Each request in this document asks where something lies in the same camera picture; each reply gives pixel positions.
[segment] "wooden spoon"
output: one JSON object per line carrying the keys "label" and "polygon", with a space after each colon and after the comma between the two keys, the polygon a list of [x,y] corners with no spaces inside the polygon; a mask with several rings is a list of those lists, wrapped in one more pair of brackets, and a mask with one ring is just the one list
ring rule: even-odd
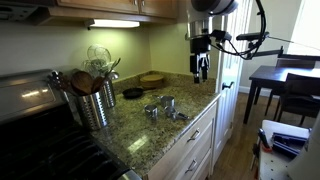
{"label": "wooden spoon", "polygon": [[93,85],[92,85],[92,93],[96,93],[98,91],[100,91],[102,84],[103,84],[104,78],[101,76],[97,76],[94,81],[93,81]]}
{"label": "wooden spoon", "polygon": [[75,92],[84,92],[86,95],[92,93],[93,78],[85,71],[77,71],[74,73],[71,78],[71,84]]}

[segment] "wooden chair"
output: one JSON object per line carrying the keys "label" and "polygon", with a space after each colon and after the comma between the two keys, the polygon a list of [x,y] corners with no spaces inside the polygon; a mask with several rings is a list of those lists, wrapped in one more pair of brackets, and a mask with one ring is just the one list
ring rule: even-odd
{"label": "wooden chair", "polygon": [[285,91],[280,95],[277,106],[277,108],[280,106],[278,122],[283,111],[302,115],[300,125],[305,116],[315,118],[318,115],[320,100],[312,96],[320,96],[320,78],[289,73],[285,82]]}
{"label": "wooden chair", "polygon": [[[282,59],[279,58],[277,60],[276,67],[292,67],[292,68],[305,68],[305,69],[313,69],[316,61],[311,60],[293,60],[293,59]],[[284,92],[284,88],[272,89],[269,95],[268,104],[266,107],[266,111],[264,115],[268,114],[269,106],[271,104],[272,98],[274,95],[279,96]]]}

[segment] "oven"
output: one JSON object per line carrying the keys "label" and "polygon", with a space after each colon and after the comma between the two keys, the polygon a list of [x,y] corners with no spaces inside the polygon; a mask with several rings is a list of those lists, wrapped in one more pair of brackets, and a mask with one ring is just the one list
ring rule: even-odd
{"label": "oven", "polygon": [[0,179],[141,179],[74,121],[50,73],[0,77]]}

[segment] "backsplash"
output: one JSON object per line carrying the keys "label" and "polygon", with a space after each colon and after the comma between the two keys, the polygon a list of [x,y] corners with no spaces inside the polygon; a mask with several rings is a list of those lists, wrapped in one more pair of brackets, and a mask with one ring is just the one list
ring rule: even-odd
{"label": "backsplash", "polygon": [[185,87],[186,91],[198,91],[199,93],[215,93],[216,79],[208,78],[206,82],[200,84],[193,83],[192,75],[184,75],[177,73],[168,73],[160,71],[149,71],[135,76],[128,77],[119,81],[113,82],[115,94],[121,94],[124,90],[134,87],[140,87],[140,78],[149,74],[161,74],[164,76],[164,87]]}

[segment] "granite countertop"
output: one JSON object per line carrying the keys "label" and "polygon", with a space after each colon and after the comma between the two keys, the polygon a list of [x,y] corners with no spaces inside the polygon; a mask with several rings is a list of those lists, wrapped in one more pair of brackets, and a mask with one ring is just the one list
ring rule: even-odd
{"label": "granite countertop", "polygon": [[[152,95],[174,96],[176,110],[188,115],[190,120],[167,118],[159,99]],[[183,87],[145,91],[142,97],[134,100],[118,94],[116,106],[107,110],[108,125],[91,134],[142,177],[217,98],[218,94]],[[145,116],[144,106],[147,104],[157,105],[157,120]]]}

